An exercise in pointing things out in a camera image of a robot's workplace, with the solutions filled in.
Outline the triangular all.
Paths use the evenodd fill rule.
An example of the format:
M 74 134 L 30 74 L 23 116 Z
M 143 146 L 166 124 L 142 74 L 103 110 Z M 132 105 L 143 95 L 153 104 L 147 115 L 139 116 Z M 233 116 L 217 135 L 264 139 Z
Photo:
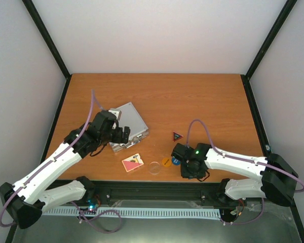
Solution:
M 176 141 L 182 139 L 183 137 L 184 137 L 184 135 L 182 135 L 182 134 L 180 134 L 178 132 L 175 132 L 175 131 L 172 132 L 172 140 L 173 140 L 173 142 L 176 142 Z

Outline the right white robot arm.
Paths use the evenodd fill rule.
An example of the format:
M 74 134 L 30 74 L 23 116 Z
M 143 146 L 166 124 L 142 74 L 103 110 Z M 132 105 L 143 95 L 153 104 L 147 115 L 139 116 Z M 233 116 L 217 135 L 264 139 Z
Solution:
M 278 154 L 267 157 L 231 153 L 199 143 L 196 148 L 176 144 L 171 156 L 180 161 L 183 178 L 203 180 L 209 169 L 242 175 L 242 180 L 225 178 L 216 192 L 220 204 L 230 206 L 243 198 L 266 198 L 283 207 L 293 203 L 298 174 Z

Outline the aluminium poker case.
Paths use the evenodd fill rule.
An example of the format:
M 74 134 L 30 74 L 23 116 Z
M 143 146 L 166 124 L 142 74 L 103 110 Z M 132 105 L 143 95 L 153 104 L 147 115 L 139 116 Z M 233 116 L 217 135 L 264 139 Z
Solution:
M 119 120 L 120 127 L 129 127 L 129 141 L 128 143 L 111 143 L 110 146 L 114 153 L 127 149 L 134 146 L 135 144 L 142 141 L 143 138 L 146 138 L 149 135 L 149 129 L 146 123 L 143 121 L 143 118 L 136 110 L 132 102 L 128 102 L 117 108 L 121 112 L 121 117 Z

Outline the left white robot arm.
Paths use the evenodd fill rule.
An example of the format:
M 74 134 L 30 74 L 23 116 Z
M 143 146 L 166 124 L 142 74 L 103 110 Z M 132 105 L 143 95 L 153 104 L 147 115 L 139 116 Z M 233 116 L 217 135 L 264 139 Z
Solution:
M 48 187 L 87 155 L 98 155 L 98 147 L 104 148 L 109 142 L 127 143 L 130 128 L 119 127 L 120 117 L 118 109 L 100 111 L 91 122 L 71 131 L 56 151 L 27 176 L 14 184 L 3 183 L 0 186 L 3 211 L 13 218 L 13 224 L 26 229 L 43 212 L 71 201 L 92 204 L 96 187 L 85 176 L 53 189 Z

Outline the pink yellow card deck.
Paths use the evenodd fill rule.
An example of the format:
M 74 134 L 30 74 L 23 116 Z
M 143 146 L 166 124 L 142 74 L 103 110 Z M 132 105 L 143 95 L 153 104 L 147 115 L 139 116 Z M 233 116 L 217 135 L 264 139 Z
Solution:
M 136 153 L 124 160 L 122 160 L 123 167 L 125 171 L 128 173 L 130 171 L 133 171 L 140 166 L 144 165 L 143 160 L 141 159 L 141 156 L 139 153 Z

